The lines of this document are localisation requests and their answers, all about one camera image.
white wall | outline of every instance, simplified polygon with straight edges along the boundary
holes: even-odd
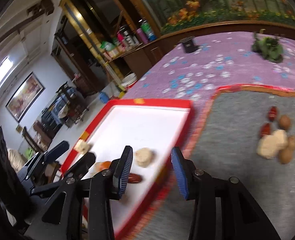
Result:
[[[68,76],[62,71],[55,59],[51,55],[48,55],[48,52],[41,55],[39,59],[20,74],[17,82],[9,89],[9,92],[0,103],[0,125],[3,129],[7,148],[18,150],[23,138],[22,135],[15,130],[18,123],[5,108],[5,105],[31,72],[33,72],[42,83],[45,90],[34,101],[20,121],[20,125],[22,127],[26,126],[27,130],[32,127],[38,115],[55,96],[55,92],[58,88],[69,80]]]

gray mat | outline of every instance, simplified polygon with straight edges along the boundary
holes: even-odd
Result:
[[[191,159],[212,177],[238,177],[281,239],[288,240],[295,235],[295,159],[281,165],[277,158],[265,160],[256,154],[258,133],[271,106],[291,118],[288,134],[295,134],[295,98],[248,91],[222,94],[214,102]],[[175,185],[136,239],[188,239],[193,205],[193,201],[183,200]]]

white flower print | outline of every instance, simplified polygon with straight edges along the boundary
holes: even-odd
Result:
[[[169,92],[170,90],[171,90],[170,88],[166,88],[162,91],[162,93],[165,94],[165,93]]]
[[[185,92],[179,92],[175,95],[175,98],[182,98],[183,96],[185,96],[186,93]]]
[[[178,58],[179,58],[179,57],[175,57],[175,58],[171,59],[170,62],[177,61]]]
[[[194,86],[195,85],[195,81],[190,81],[190,82],[188,82],[185,86],[187,87],[187,88],[189,88],[189,87],[192,87],[192,86]]]
[[[197,101],[197,100],[199,100],[201,98],[201,95],[200,94],[193,94],[193,95],[191,95],[191,97],[190,97],[190,99],[192,100],[192,101]]]
[[[291,71],[288,67],[283,67],[283,70],[287,73],[289,73]]]
[[[207,84],[207,85],[204,87],[205,90],[211,90],[211,89],[214,89],[214,88],[215,88],[215,87],[214,87],[213,84]]]
[[[227,78],[227,77],[229,77],[229,76],[230,76],[230,73],[229,73],[228,71],[223,71],[223,72],[221,73],[221,77]]]
[[[206,64],[206,65],[204,65],[203,68],[208,69],[208,68],[211,68],[211,66],[212,66],[212,64]]]
[[[177,89],[177,92],[183,92],[185,90],[185,87],[180,87]]]
[[[273,68],[273,70],[276,73],[281,73],[282,72],[282,70],[279,67],[275,67],[275,68]]]
[[[189,82],[189,81],[190,81],[190,78],[183,78],[183,79],[181,80],[181,83],[186,84],[186,83]]]

beige cloth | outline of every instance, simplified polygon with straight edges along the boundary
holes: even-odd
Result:
[[[17,150],[8,149],[8,157],[11,166],[16,173],[25,165],[26,161]]]

blue flower print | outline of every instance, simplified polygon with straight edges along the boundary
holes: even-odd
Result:
[[[171,85],[171,88],[177,88],[178,87],[178,84],[177,83],[174,83]]]
[[[198,83],[198,84],[195,85],[195,89],[200,89],[202,86],[203,86],[203,84]]]

